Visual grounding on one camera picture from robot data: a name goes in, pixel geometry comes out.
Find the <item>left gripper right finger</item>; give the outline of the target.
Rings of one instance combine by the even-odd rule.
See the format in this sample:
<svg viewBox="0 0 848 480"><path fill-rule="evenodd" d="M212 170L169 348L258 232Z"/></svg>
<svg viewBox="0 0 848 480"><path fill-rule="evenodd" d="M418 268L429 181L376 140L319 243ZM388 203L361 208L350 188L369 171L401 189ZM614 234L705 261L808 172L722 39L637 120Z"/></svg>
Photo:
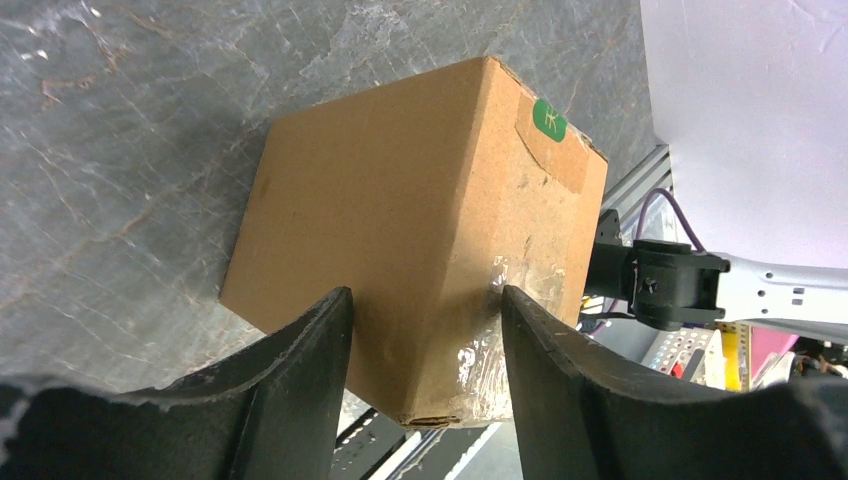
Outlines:
<svg viewBox="0 0 848 480"><path fill-rule="evenodd" d="M847 383L799 379L748 393L632 362L521 289L502 331L527 479L843 479Z"/></svg>

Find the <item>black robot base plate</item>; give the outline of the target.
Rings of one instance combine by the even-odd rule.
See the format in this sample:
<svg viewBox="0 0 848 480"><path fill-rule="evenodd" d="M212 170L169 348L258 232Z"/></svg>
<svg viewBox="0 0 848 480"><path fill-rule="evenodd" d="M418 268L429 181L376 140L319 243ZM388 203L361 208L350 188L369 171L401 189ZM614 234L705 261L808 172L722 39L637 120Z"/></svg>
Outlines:
<svg viewBox="0 0 848 480"><path fill-rule="evenodd" d="M329 478L401 479L435 435L435 430L407 430L369 408L338 434Z"/></svg>

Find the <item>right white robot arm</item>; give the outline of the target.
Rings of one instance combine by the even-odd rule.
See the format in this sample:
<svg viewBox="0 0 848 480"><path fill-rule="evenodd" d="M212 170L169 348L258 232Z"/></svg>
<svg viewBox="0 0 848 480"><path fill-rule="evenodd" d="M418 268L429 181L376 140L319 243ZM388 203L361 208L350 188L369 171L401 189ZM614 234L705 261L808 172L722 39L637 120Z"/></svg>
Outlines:
<svg viewBox="0 0 848 480"><path fill-rule="evenodd" d="M757 262L661 240L621 240L618 213L602 212L585 292L611 300L612 317L663 331L741 323L847 340L847 272Z"/></svg>

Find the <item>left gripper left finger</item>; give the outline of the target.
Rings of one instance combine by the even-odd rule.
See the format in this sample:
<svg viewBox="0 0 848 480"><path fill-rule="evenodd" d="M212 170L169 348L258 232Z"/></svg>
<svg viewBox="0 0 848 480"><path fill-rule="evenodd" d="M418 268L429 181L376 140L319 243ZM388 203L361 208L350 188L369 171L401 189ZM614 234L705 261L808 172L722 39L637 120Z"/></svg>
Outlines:
<svg viewBox="0 0 848 480"><path fill-rule="evenodd" d="M163 389L1 380L5 479L326 479L354 319L350 289Z"/></svg>

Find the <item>brown cardboard express box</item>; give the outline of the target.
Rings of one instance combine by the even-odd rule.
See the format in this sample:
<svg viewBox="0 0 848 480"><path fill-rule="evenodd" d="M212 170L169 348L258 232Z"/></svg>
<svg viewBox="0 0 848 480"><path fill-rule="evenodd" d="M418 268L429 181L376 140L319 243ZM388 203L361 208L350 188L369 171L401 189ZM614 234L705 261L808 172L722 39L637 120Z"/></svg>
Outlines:
<svg viewBox="0 0 848 480"><path fill-rule="evenodd" d="M508 420L502 292L575 323L607 171L495 57L279 117L221 303L271 333L346 286L354 395L408 428Z"/></svg>

